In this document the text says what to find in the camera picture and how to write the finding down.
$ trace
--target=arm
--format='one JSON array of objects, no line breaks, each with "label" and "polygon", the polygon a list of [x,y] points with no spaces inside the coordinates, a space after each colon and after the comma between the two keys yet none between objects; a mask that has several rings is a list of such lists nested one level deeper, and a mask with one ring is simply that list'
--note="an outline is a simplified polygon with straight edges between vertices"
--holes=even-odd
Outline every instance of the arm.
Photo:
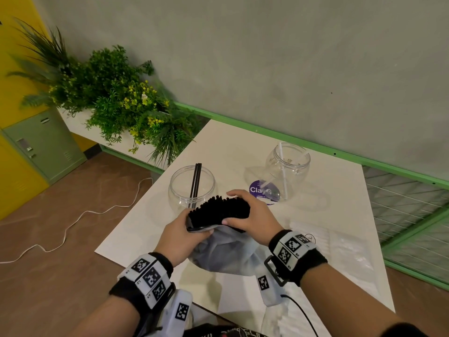
[{"label": "arm", "polygon": [[[165,226],[158,245],[151,253],[167,271],[168,277],[171,276],[173,267],[187,259],[195,246],[213,233],[187,232],[185,220],[189,211],[183,210],[174,221]],[[141,319],[150,312],[156,314],[163,309],[155,306],[152,312],[144,295],[134,282],[126,278],[121,278],[110,293],[109,298],[86,317],[69,337],[131,337]]]},{"label": "arm", "polygon": [[[227,218],[222,223],[248,232],[273,252],[279,239],[289,231],[284,230],[264,202],[247,191],[232,190],[228,195],[237,195],[249,203],[250,216],[248,219]],[[282,274],[286,276],[279,272],[281,277],[301,286],[334,337],[380,336],[392,325],[403,322],[393,311],[327,264],[327,260],[317,250],[301,257],[291,272],[280,262],[275,262],[275,265],[278,272],[284,268]]]}]

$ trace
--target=green foliage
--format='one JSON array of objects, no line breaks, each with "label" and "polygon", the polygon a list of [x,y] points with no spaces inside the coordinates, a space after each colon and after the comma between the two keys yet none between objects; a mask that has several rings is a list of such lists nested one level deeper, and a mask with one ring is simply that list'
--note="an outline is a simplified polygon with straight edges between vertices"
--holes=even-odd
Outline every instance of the green foliage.
[{"label": "green foliage", "polygon": [[58,36],[51,33],[48,39],[28,24],[20,24],[33,46],[29,49],[40,55],[45,67],[14,58],[23,71],[8,75],[48,85],[48,92],[25,96],[24,105],[56,105],[72,116],[92,109],[87,128],[99,127],[110,145],[120,142],[129,130],[134,137],[130,151],[135,153],[140,144],[152,144],[155,150],[150,159],[158,165],[165,160],[170,165],[198,133],[196,115],[177,108],[164,92],[140,81],[144,73],[154,73],[151,61],[131,66],[125,49],[117,45],[112,50],[93,51],[87,62],[78,62],[67,55],[59,30]]}]

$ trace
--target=green locker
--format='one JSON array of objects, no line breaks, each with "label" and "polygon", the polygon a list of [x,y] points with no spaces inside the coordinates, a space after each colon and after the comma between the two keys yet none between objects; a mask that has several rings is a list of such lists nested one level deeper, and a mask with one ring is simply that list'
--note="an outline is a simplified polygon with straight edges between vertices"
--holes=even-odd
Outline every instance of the green locker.
[{"label": "green locker", "polygon": [[86,161],[56,109],[39,113],[3,131],[50,184]]}]

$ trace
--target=round fishbowl jar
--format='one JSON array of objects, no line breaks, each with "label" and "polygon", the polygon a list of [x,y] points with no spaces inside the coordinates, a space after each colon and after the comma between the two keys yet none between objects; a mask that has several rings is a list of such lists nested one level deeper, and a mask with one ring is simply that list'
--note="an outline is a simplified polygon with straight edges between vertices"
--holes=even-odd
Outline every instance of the round fishbowl jar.
[{"label": "round fishbowl jar", "polygon": [[184,208],[197,208],[216,194],[215,177],[209,169],[201,166],[198,195],[190,197],[195,166],[188,165],[177,170],[170,179],[168,200],[176,215]]},{"label": "round fishbowl jar", "polygon": [[262,193],[273,201],[287,201],[306,178],[310,154],[303,147],[279,143],[268,155],[259,180]]}]

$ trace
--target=person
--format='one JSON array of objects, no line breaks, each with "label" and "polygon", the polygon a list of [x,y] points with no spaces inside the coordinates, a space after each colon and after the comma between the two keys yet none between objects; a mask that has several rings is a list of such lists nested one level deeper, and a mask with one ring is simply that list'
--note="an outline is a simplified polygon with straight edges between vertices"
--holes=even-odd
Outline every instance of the person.
[{"label": "person", "polygon": [[[250,205],[247,219],[227,218],[224,225],[246,231],[258,243],[273,252],[280,239],[289,230],[278,223],[268,206],[245,190],[232,190],[229,196],[239,196]],[[212,234],[212,231],[189,233],[185,209],[174,221],[166,225],[160,240],[149,257],[157,259],[171,275],[173,267],[182,263],[195,246]],[[406,323],[396,313],[384,306],[356,284],[336,271],[318,250],[308,251],[292,271],[275,263],[279,275],[301,287],[321,321],[333,337],[340,336],[425,336],[412,324]],[[161,311],[154,306],[153,312]],[[135,335],[142,317],[151,309],[144,295],[131,280],[122,277],[110,291],[108,299],[86,317],[69,335],[70,337],[131,337]],[[262,336],[235,326],[210,324],[186,330],[185,337],[200,336]]]}]

